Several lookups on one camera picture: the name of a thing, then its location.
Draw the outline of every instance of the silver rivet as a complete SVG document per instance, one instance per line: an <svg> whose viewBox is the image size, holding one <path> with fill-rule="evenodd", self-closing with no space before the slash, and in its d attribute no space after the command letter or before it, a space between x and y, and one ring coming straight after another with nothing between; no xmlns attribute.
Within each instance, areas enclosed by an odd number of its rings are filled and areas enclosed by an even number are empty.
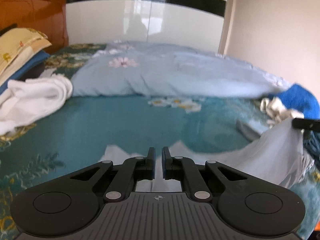
<svg viewBox="0 0 320 240"><path fill-rule="evenodd" d="M195 197L199 198L199 199L206 199L210 197L210 193L206 192L206 191L197 191L195 193Z"/></svg>
<svg viewBox="0 0 320 240"><path fill-rule="evenodd" d="M108 199L118 199L121 197L121 193L117 191L110 191L106 194Z"/></svg>

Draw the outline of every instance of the white cloth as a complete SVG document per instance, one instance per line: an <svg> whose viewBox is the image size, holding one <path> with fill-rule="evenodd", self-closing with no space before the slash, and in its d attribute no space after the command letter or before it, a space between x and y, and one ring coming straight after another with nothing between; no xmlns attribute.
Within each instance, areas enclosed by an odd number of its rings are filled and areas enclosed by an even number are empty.
<svg viewBox="0 0 320 240"><path fill-rule="evenodd" d="M274 97L272 100L269 98L263 98L260 104L260 110L274 120L270 124L274 125L280 123L287 118L304 118L303 113L294 110L287 109L281 102L280 98Z"/></svg>
<svg viewBox="0 0 320 240"><path fill-rule="evenodd" d="M292 119L287 118L272 129L265 131L260 139L253 141L241 150L223 153L196 153L187 148L182 141L169 147L171 156L184 156L196 164L207 160L228 165L257 178L282 187L290 188L303 180L313 164L313 158L303 149L300 130L293 129ZM112 160L121 164L125 159L137 156L128 154L117 146L108 146L100 161ZM161 157L156 160L155 179L141 181L136 191L170 192L181 191L180 182L165 181L162 178Z"/></svg>
<svg viewBox="0 0 320 240"><path fill-rule="evenodd" d="M62 75L25 82L10 80L0 95L0 135L52 114L71 94L72 84Z"/></svg>

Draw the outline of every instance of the light blue blanket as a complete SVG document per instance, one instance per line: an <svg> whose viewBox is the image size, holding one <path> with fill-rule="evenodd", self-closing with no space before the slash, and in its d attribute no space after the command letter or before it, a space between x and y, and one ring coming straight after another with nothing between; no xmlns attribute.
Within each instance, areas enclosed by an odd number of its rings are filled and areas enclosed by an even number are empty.
<svg viewBox="0 0 320 240"><path fill-rule="evenodd" d="M143 42L108 45L71 81L73 96L241 98L277 93L284 83L245 61L177 45Z"/></svg>

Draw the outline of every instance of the bed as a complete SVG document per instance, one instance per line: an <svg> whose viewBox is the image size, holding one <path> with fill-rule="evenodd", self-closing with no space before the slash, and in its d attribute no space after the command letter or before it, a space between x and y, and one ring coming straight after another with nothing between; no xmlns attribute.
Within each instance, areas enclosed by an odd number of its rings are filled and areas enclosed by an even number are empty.
<svg viewBox="0 0 320 240"><path fill-rule="evenodd" d="M0 6L4 1L7 4L8 0L0 0ZM68 46L65 0L46 0L48 7L56 1L59 1L59 8L47 14L46 19L60 20L57 28L50 31L45 29L48 22L43 21L41 13L36 13L36 7L30 8L28 13L34 13L34 17L27 25L12 15L1 20L4 23L0 22L1 27L17 23L20 27L38 28L51 34L52 56L46 60L42 75L63 74L72 79L99 53L133 44L117 41ZM267 119L253 100L244 98L146 97L138 94L72 97L54 114L21 127L14 136L0 137L0 239L11 240L17 236L10 216L10 203L17 193L28 187L79 170L106 156L115 164L132 156L146 156L149 147L155 147L158 154L163 146L168 146L173 150L189 149L200 153L199 156L212 154L214 158L214 153L239 150L250 143L239 132L238 120L266 124ZM138 187L137 190L159 190L152 184ZM291 190L306 206L305 219L298 229L300 237L306 239L320 217L320 173L316 166L308 169L302 181L294 184Z"/></svg>

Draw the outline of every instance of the pink flower print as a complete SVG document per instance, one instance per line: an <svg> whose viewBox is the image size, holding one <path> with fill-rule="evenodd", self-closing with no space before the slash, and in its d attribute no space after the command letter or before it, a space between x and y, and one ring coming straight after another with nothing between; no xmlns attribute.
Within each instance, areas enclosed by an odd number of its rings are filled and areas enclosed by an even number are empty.
<svg viewBox="0 0 320 240"><path fill-rule="evenodd" d="M119 45L119 48L124 49L124 50L133 49L133 47L129 44Z"/></svg>
<svg viewBox="0 0 320 240"><path fill-rule="evenodd" d="M138 64L133 59L128 59L127 57L118 57L109 61L110 67L136 67Z"/></svg>

